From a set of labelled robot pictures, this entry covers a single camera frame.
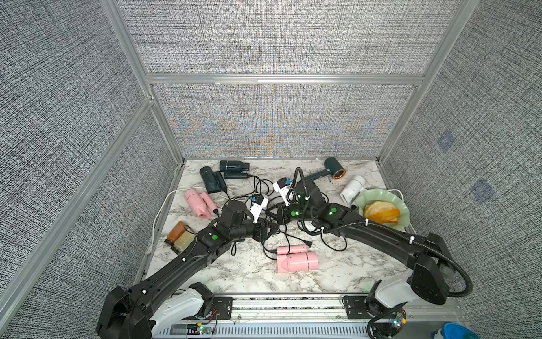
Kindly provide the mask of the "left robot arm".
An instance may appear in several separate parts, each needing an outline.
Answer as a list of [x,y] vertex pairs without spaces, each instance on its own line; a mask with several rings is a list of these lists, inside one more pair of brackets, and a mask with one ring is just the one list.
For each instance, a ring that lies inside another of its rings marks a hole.
[[261,243],[278,230],[278,224],[250,214],[244,203],[227,202],[220,217],[199,231],[173,261],[129,289],[116,287],[106,296],[96,326],[98,336],[152,338],[178,320],[206,316],[213,293],[200,282],[175,295],[178,288],[233,244],[245,239]]

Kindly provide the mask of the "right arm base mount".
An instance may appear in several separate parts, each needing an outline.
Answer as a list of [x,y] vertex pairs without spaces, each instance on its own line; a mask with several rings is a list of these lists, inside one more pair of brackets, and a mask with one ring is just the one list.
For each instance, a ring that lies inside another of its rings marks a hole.
[[343,297],[342,304],[348,319],[368,319],[366,333],[369,338],[394,338],[405,327],[403,306],[406,303],[387,308],[378,302],[376,290],[381,283],[381,280],[376,281],[368,295]]

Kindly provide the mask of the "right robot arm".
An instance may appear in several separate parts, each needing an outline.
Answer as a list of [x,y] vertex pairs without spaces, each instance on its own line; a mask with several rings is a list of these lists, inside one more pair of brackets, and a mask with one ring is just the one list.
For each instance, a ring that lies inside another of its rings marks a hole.
[[332,234],[356,240],[405,265],[408,273],[375,283],[370,294],[381,307],[390,309],[418,299],[443,305],[450,297],[467,297],[473,292],[472,279],[437,234],[423,237],[369,220],[354,206],[327,202],[313,182],[298,183],[276,209],[275,218],[282,224],[295,220],[311,236]]

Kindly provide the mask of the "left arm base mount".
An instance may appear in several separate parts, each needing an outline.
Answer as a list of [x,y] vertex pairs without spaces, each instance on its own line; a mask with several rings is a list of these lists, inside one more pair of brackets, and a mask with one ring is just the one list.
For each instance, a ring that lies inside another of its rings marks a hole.
[[210,289],[203,285],[201,282],[196,282],[189,286],[190,289],[195,290],[201,295],[203,301],[202,307],[196,312],[196,314],[189,319],[206,320],[230,320],[233,310],[232,297],[217,297]]

